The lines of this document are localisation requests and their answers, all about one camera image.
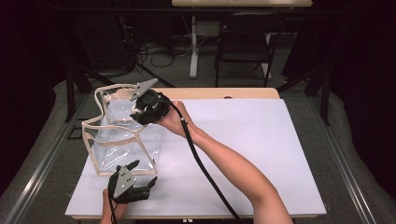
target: chair leg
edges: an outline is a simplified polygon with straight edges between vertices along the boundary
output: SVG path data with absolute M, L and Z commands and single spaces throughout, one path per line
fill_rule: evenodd
M 215 87 L 217 87 L 219 85 L 219 62 L 216 62 L 215 66 L 216 66 L 216 83 L 215 83 Z
M 267 87 L 267 82 L 268 82 L 268 77 L 270 76 L 270 71 L 271 71 L 271 63 L 268 63 L 268 67 L 267 67 L 267 72 L 265 73 L 265 78 L 264 78 L 264 88 Z

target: black curtain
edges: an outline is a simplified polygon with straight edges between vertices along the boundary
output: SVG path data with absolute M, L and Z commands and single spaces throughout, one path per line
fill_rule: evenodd
M 344 102 L 352 140 L 384 190 L 396 199 L 396 13 L 392 1 L 314 1 L 316 9 L 358 10 L 336 60 L 331 91 Z M 307 20 L 283 70 L 289 78 L 317 66 L 331 52 L 343 21 Z
M 47 121 L 55 102 L 53 87 L 65 75 L 46 26 L 54 21 L 46 21 L 35 1 L 2 2 L 0 20 L 3 194 Z

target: white table surface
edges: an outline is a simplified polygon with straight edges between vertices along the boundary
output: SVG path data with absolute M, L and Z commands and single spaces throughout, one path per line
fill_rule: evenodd
M 280 99 L 183 100 L 195 123 L 252 161 L 276 186 L 292 217 L 326 214 L 317 185 Z M 241 217 L 252 217 L 248 199 L 196 148 L 206 169 Z M 129 218 L 232 217 L 196 164 L 187 141 L 163 130 L 156 185 L 147 201 L 131 203 Z M 138 176 L 136 187 L 153 176 Z M 108 176 L 96 175 L 87 159 L 65 214 L 99 218 Z

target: forearm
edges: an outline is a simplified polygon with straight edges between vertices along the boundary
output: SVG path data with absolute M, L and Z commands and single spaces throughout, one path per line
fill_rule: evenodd
M 276 189 L 250 161 L 218 142 L 196 126 L 189 127 L 192 142 L 212 160 L 221 172 L 252 202 Z

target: hand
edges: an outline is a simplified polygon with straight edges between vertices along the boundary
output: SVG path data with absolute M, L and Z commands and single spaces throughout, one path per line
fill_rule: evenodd
M 126 208 L 128 207 L 128 203 L 119 203 L 118 205 L 113 201 L 113 208 L 115 209 L 116 219 L 119 220 L 125 213 Z M 103 190 L 103 211 L 102 211 L 102 219 L 100 221 L 101 224 L 111 224 L 111 208 L 110 203 L 108 201 L 108 190 Z
M 192 119 L 187 112 L 186 106 L 184 106 L 183 102 L 181 101 L 174 101 L 173 104 L 177 107 L 180 111 L 181 115 L 183 116 L 184 120 L 188 123 L 188 127 L 194 128 L 195 125 L 192 122 Z M 172 133 L 180 135 L 182 137 L 186 137 L 186 134 L 183 130 L 183 126 L 181 125 L 180 115 L 176 112 L 176 110 L 170 106 L 169 112 L 166 114 L 165 117 L 157 121 L 157 124 L 162 125 Z

